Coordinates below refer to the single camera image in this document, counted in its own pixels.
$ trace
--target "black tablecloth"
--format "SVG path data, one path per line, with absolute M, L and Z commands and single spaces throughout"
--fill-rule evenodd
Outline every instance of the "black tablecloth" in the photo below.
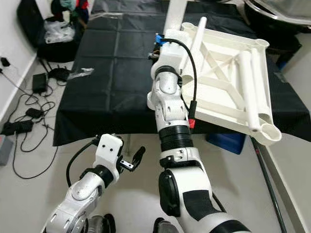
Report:
M 256 38 L 234 5 L 190 3 L 184 21 L 197 24 L 202 16 L 207 17 L 209 29 Z M 146 12 L 89 22 L 72 70 L 91 67 L 94 72 L 68 81 L 56 116 L 55 146 L 103 133 L 156 133 L 155 114 L 146 105 L 152 86 L 147 54 L 164 22 L 164 13 Z M 275 125 L 284 133 L 311 141 L 309 111 L 277 76 L 276 65 L 267 61 Z M 227 131 L 198 120 L 194 132 Z

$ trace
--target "white wall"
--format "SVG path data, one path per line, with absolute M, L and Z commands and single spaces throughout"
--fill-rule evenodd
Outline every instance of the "white wall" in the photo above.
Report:
M 306 107 L 311 109 L 311 34 L 297 36 L 302 48 L 283 70 Z M 311 232 L 311 143 L 283 134 L 280 142 L 270 147 L 272 157 L 281 172 L 285 186 L 301 215 L 307 232 Z
M 47 0 L 36 0 L 44 17 L 49 11 Z M 2 0 L 0 12 L 0 56 L 12 64 L 4 68 L 16 85 L 20 86 L 36 57 L 36 51 L 29 44 L 17 23 L 16 10 L 20 0 Z M 17 89 L 0 75 L 0 121 L 2 120 Z

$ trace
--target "white floor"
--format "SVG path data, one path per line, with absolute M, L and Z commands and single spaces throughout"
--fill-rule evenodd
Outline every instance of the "white floor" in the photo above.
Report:
M 43 72 L 38 67 L 35 73 Z M 55 89 L 49 98 L 60 102 L 64 87 L 57 87 L 54 80 L 50 85 Z M 24 114 L 28 107 L 20 106 L 13 119 Z M 47 116 L 47 123 L 54 127 L 56 108 Z M 44 135 L 44 127 L 34 126 L 25 143 L 31 148 Z M 24 135 L 18 137 L 18 145 Z M 50 162 L 55 148 L 52 147 L 53 132 L 42 145 L 31 153 L 17 149 L 16 169 L 24 176 L 42 171 Z M 227 211 L 240 219 L 254 233 L 279 233 L 280 228 L 261 169 L 247 138 L 241 155 L 236 155 L 205 141 L 203 135 L 193 136 L 199 149 L 216 195 Z M 18 178 L 12 170 L 11 155 L 8 165 L 0 167 L 0 232 L 40 232 L 51 211 L 59 204 L 67 191 L 66 166 L 73 154 L 90 139 L 81 140 L 59 147 L 52 167 L 42 176 L 32 180 Z M 159 139 L 156 134 L 133 134 L 130 150 L 132 154 L 144 145 L 147 149 L 140 167 L 134 172 L 125 171 L 119 182 L 110 186 L 94 214 L 112 213 L 116 218 L 117 232 L 152 232 L 154 220 L 164 217 L 178 226 L 177 221 L 166 216 L 159 205 L 158 176 L 162 170 L 158 157 Z M 73 164 L 71 179 L 76 181 L 81 172 L 90 167 L 95 156 L 95 146 L 88 148 Z M 280 203 L 288 232 L 294 233 L 291 222 Z

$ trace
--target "white tray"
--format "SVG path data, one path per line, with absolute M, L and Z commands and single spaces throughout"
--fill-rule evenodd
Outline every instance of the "white tray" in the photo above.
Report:
M 198 27 L 183 23 L 194 41 Z M 196 118 L 251 135 L 263 145 L 281 140 L 273 124 L 265 50 L 269 43 L 204 29 L 195 60 L 198 89 Z M 189 105 L 193 96 L 193 70 L 182 65 L 182 94 Z

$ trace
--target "floor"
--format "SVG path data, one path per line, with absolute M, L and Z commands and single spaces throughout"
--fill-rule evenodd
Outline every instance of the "floor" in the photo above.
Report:
M 44 72 L 38 66 L 35 74 Z M 54 93 L 49 100 L 60 102 L 64 87 L 50 80 Z M 26 90 L 31 88 L 31 81 Z M 13 119 L 24 114 L 26 106 L 20 105 Z M 46 117 L 53 128 L 56 108 Z M 29 133 L 25 148 L 31 148 L 44 135 L 45 128 L 36 124 Z M 24 176 L 31 176 L 42 171 L 51 161 L 55 152 L 52 147 L 53 132 L 43 141 L 38 149 L 23 153 L 17 149 L 16 169 Z M 278 233 L 280 228 L 266 188 L 261 169 L 247 138 L 240 155 L 230 153 L 205 141 L 204 135 L 194 135 L 194 144 L 199 149 L 201 158 L 211 180 L 213 190 L 222 201 L 227 211 L 241 220 L 254 233 Z M 43 175 L 32 180 L 18 178 L 12 170 L 13 155 L 7 166 L 0 167 L 0 226 L 1 232 L 33 233 L 40 232 L 47 217 L 64 198 L 67 191 L 65 177 L 66 166 L 72 155 L 90 139 L 80 140 L 58 149 L 51 168 Z M 133 134 L 130 154 L 140 146 L 147 149 L 140 167 L 134 173 L 124 172 L 119 182 L 106 191 L 95 214 L 112 213 L 116 218 L 117 232 L 152 232 L 153 222 L 157 217 L 164 217 L 178 226 L 177 221 L 166 216 L 159 205 L 158 176 L 161 167 L 159 139 L 156 134 Z M 88 148 L 72 166 L 71 179 L 76 181 L 81 172 L 90 167 L 95 157 L 95 146 Z M 280 203 L 288 232 L 294 233 L 292 224 Z

